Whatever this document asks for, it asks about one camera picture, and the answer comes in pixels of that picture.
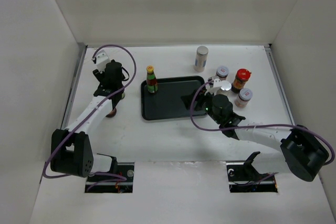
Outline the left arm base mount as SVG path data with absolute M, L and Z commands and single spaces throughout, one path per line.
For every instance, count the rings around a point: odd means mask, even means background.
M 118 163 L 108 175 L 87 177 L 85 193 L 127 194 L 133 192 L 135 163 Z

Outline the red-label sauce bottle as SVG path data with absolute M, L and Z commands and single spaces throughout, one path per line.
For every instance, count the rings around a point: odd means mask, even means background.
M 147 74 L 146 74 L 146 85 L 148 92 L 150 94 L 156 94 L 157 93 L 157 79 L 156 75 L 154 73 L 154 67 L 153 66 L 147 66 L 146 68 Z

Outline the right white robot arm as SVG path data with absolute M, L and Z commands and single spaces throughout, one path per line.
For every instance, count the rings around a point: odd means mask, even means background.
M 187 110 L 203 110 L 218 124 L 226 137 L 250 141 L 275 150 L 273 154 L 252 153 L 243 165 L 244 175 L 251 180 L 266 173 L 292 173 L 311 182 L 320 169 L 332 163 L 335 152 L 321 136 L 302 125 L 260 125 L 233 111 L 233 104 L 222 94 L 193 92 L 181 97 Z

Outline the silver-lid white jar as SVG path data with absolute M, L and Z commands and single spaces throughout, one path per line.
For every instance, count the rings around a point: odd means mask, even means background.
M 218 89 L 217 94 L 222 94 L 225 96 L 228 96 L 231 89 L 232 89 L 232 84 L 229 81 L 223 80 L 221 81 L 221 87 Z

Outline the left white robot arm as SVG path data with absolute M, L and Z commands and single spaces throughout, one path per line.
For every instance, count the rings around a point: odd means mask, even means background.
M 105 69 L 93 71 L 99 81 L 97 90 L 86 109 L 65 129 L 56 129 L 51 137 L 51 152 L 55 153 L 50 161 L 53 172 L 87 177 L 100 173 L 106 181 L 113 181 L 118 168 L 113 165 L 113 157 L 94 154 L 90 136 L 102 120 L 108 116 L 122 99 L 122 64 L 115 60 L 106 60 Z

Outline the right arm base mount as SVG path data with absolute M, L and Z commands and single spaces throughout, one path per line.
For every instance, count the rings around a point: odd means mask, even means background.
M 259 173 L 253 162 L 260 152 L 253 152 L 246 160 L 226 163 L 231 193 L 277 193 L 276 173 Z

